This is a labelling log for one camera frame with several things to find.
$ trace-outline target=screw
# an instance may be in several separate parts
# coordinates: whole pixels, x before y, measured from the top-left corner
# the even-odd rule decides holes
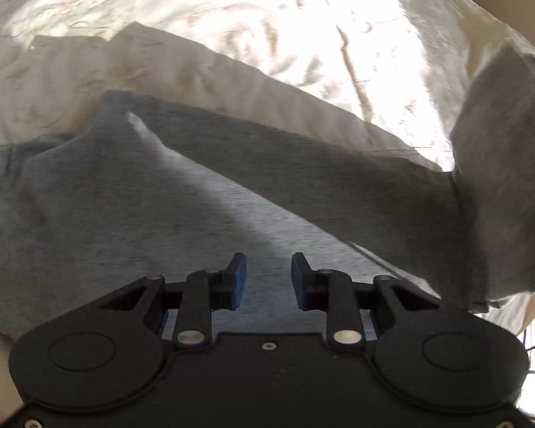
[[[26,423],[24,423],[24,428],[43,428],[43,426],[41,426],[41,423],[37,420],[30,419],[26,420]]]
[[[274,351],[277,348],[277,344],[275,344],[272,341],[268,341],[264,344],[262,344],[262,349],[264,351]]]
[[[184,345],[195,346],[204,341],[204,335],[198,330],[184,330],[177,334],[176,339]]]
[[[333,339],[340,344],[357,344],[363,339],[363,335],[355,330],[339,330],[333,334]]]

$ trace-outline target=gray fabric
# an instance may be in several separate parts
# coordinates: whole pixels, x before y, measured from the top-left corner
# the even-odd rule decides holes
[[[0,331],[17,337],[141,276],[177,281],[235,251],[248,285],[239,311],[213,314],[217,329],[323,330],[321,313],[297,309],[295,251],[356,280],[391,272],[428,289],[409,271],[459,302],[459,224],[449,174],[109,92],[76,137],[0,148]]]
[[[226,331],[324,329],[295,304],[295,251],[474,310],[534,290],[531,69],[505,51],[473,86],[452,134],[456,185],[403,158],[109,92],[76,136],[0,147],[0,331],[17,337],[141,276],[178,281],[235,251],[249,280],[240,310],[214,313]]]
[[[451,139],[476,252],[468,291],[535,291],[535,60],[502,50],[472,85]]]

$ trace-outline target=bed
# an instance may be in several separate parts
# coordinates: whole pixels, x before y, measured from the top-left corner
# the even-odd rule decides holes
[[[506,44],[535,55],[471,0],[0,0],[0,144],[127,90],[449,171],[467,89]],[[518,332],[531,297],[488,318]]]

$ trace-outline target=silver screw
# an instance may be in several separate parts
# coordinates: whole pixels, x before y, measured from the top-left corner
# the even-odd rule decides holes
[[[264,351],[274,351],[275,349],[277,349],[277,344],[272,341],[268,341],[262,344],[262,349]]]
[[[24,423],[24,428],[43,428],[43,426],[41,426],[41,423],[37,420],[30,419],[26,420],[26,423]]]
[[[204,335],[198,330],[184,330],[177,334],[176,339],[179,343],[194,346],[204,341]]]
[[[363,335],[355,330],[339,330],[333,334],[333,339],[340,344],[357,344]]]

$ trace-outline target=white bedsheet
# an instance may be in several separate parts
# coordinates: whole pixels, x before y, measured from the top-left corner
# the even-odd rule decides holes
[[[121,89],[450,170],[466,89],[508,42],[535,54],[471,0],[0,0],[0,144]]]

